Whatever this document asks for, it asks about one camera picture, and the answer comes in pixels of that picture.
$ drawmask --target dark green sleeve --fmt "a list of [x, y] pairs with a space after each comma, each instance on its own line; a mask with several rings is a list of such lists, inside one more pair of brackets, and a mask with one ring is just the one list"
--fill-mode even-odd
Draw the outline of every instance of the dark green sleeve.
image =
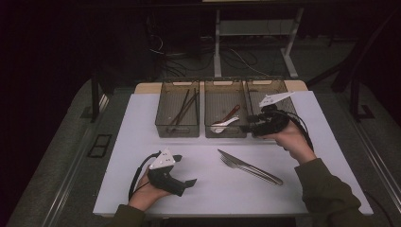
[[107, 227], [140, 227], [145, 213], [128, 205], [119, 205], [112, 222]]
[[372, 226], [358, 208], [351, 187], [333, 176], [322, 159], [295, 167], [303, 187], [303, 201], [313, 226]]

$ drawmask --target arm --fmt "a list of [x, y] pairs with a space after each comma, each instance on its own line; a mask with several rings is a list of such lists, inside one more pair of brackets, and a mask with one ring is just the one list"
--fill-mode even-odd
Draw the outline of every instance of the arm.
[[119, 205], [112, 222], [108, 227], [140, 227], [145, 218], [145, 211], [162, 197], [170, 193], [156, 188], [149, 183], [148, 168], [133, 193], [127, 205]]
[[372, 226], [359, 212], [360, 201], [352, 194], [351, 187], [330, 173], [292, 122], [284, 130], [262, 138], [276, 140], [300, 164], [295, 171], [314, 226]]

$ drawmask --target white tabletop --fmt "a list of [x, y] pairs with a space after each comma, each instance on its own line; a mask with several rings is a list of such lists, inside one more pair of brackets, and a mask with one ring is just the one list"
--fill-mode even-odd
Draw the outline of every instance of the white tabletop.
[[[309, 129], [315, 152], [330, 171], [348, 183], [360, 199], [363, 214], [372, 208], [348, 166], [312, 92], [296, 92], [292, 97], [297, 114]], [[307, 214], [302, 202], [302, 187], [293, 169], [298, 163], [272, 141], [205, 138], [203, 94], [200, 94], [200, 137], [160, 138], [154, 125], [159, 94], [131, 96], [113, 154], [98, 194], [94, 213], [111, 217], [119, 204], [128, 202], [128, 191], [136, 168], [151, 154], [169, 148], [181, 154], [171, 176], [179, 181], [198, 179], [185, 189], [182, 197], [169, 196], [157, 201], [148, 211], [159, 217], [277, 217]], [[281, 178], [284, 184], [272, 185], [220, 161], [218, 148]]]

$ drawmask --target hand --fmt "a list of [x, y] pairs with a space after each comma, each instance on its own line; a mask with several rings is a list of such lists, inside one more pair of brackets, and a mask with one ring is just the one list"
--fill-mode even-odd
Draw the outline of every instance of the hand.
[[148, 210], [160, 198], [171, 195], [171, 193], [159, 189], [149, 182], [148, 168], [144, 175], [142, 175], [136, 188], [139, 189], [133, 193], [128, 205], [142, 211]]
[[259, 137], [264, 139], [274, 139], [277, 142], [277, 145], [288, 150], [291, 157], [296, 159], [299, 164], [316, 159], [315, 153], [307, 144], [301, 131], [292, 121], [289, 121], [288, 125], [278, 133]]

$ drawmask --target dark background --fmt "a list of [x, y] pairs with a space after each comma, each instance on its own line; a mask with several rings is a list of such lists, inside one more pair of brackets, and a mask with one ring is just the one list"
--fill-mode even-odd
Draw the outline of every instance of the dark background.
[[[369, 35], [386, 10], [363, 6], [307, 7], [299, 37]], [[293, 12], [293, 8], [278, 10], [273, 19]], [[235, 15], [250, 16], [241, 11]], [[253, 15], [260, 18], [263, 11]], [[157, 78], [158, 60], [148, 51], [151, 33], [193, 54], [198, 51], [194, 46], [199, 36], [214, 36], [213, 11], [158, 11], [151, 29], [147, 16], [144, 11], [82, 10], [69, 1], [0, 3], [1, 226], [7, 223], [84, 82], [96, 75], [103, 91], [112, 94], [114, 87]], [[229, 19], [230, 14], [222, 16]], [[366, 84], [374, 85], [377, 97], [401, 125], [400, 108], [393, 105], [401, 103], [399, 25], [398, 11], [358, 73]]]

